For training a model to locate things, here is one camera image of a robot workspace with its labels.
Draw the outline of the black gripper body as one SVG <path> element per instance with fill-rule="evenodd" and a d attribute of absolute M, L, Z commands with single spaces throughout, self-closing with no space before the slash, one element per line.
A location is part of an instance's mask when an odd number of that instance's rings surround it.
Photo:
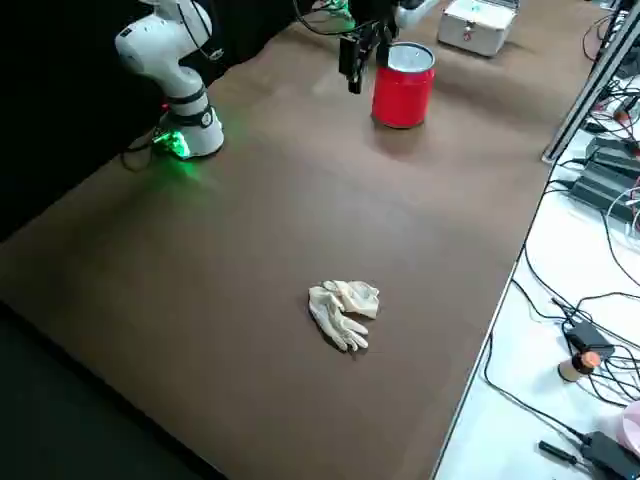
<path fill-rule="evenodd" d="M 398 32 L 394 17 L 389 16 L 359 25 L 352 37 L 359 53 L 370 53 L 380 45 L 390 45 L 397 38 Z"/>

